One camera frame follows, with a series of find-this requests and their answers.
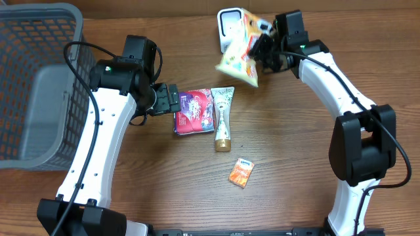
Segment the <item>snack bag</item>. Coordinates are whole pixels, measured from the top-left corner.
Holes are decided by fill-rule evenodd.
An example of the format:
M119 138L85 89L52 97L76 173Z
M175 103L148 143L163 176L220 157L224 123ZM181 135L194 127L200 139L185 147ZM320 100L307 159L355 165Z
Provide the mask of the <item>snack bag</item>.
M179 94L181 111L174 114L178 135L213 132L213 97L210 89L191 90Z
M269 34L272 31L272 25L247 10L242 10L243 18L238 22L237 35L233 36L216 69L258 87L255 61L248 57L248 52L262 33Z
M229 175L229 181L244 188L253 168L254 163L239 158Z

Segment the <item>lotion tube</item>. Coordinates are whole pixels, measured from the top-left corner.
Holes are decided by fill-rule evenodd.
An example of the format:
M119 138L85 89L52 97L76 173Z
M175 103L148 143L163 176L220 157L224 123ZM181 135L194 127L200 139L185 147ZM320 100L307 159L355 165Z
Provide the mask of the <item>lotion tube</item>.
M216 151L230 151L229 113L234 90L234 87L211 89L217 118Z

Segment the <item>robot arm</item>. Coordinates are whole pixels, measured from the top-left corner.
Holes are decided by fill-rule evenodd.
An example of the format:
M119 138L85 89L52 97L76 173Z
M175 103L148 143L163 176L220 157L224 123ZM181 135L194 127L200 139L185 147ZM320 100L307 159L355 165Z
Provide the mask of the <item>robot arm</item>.
M109 207L112 176L130 121L138 116L146 120L147 115L180 110L176 85L155 84L160 71L159 67L156 74L152 73L156 51L161 58L159 48L152 41L129 35L123 56L99 60L91 69L89 87L98 104L100 119L96 144L86 172L82 173L97 124L90 100L83 134L67 177L56 199L42 199L38 206L37 217L49 234L146 236L151 229L146 224L128 221L124 214ZM80 176L83 181L72 202Z
M375 105L372 100L366 98L362 93L360 93L359 90L357 90L341 72L335 64L331 53L318 52L316 54L309 55L309 57L322 62L338 73L341 79L343 79L352 93L356 95L360 103L362 103L366 109L371 109L371 106ZM344 113L348 111L351 113L359 113L362 111L353 102L352 98L350 98L347 91L343 88L340 82L338 82L337 78L314 62L309 60L301 61L299 64L299 77L302 82L307 84L320 98L331 114L333 120L341 115L344 115Z
M376 186L395 164L396 146L371 115L395 137L395 112L388 105L376 106L357 90L320 40L309 41L299 10L277 15L273 25L277 32L261 35L249 55L274 73L281 72L280 68L286 65L316 93L335 120L329 162L338 178L338 187L324 229L331 236L353 236L355 222L357 233L364 230L364 216L372 194L370 191L364 197L364 190ZM372 132L372 136L362 139L363 131Z
M356 94L360 103L366 109L370 109L375 103L360 93L353 84L346 78L334 62L330 53L318 52L309 57L322 62L338 73L347 84L349 89ZM320 98L326 106L333 120L344 115L346 112L359 113L362 110L354 104L347 91L329 71L309 60L302 60L299 64L299 77L306 83ZM346 181L338 180L337 192L333 210L328 215L328 224L336 236L352 236L354 232L354 219L362 198L363 190L369 186L379 184L380 180L370 179L360 182L357 186L350 186ZM358 233L364 230L364 216L368 209L370 196L367 196L362 207Z

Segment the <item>laundry basket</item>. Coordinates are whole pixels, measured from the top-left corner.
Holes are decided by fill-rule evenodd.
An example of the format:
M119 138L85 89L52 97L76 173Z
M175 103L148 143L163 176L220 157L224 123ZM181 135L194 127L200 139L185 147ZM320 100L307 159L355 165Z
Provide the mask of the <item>laundry basket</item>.
M89 97L64 62L84 41L80 11L66 3L0 7L0 168L69 169ZM89 84L95 59L74 45L70 60Z

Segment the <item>basket mesh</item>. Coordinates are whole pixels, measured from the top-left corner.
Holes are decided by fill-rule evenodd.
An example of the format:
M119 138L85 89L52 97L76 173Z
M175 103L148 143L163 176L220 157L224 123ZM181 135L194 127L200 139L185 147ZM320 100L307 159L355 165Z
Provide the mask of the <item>basket mesh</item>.
M73 41L75 24L68 16L37 20L0 19L0 161L36 158L20 157L18 153L33 78L43 66L65 63L63 46ZM91 50L80 47L77 71L87 83L89 69L94 63ZM63 141L53 157L32 169L66 169L71 165L88 105L87 93L74 79Z

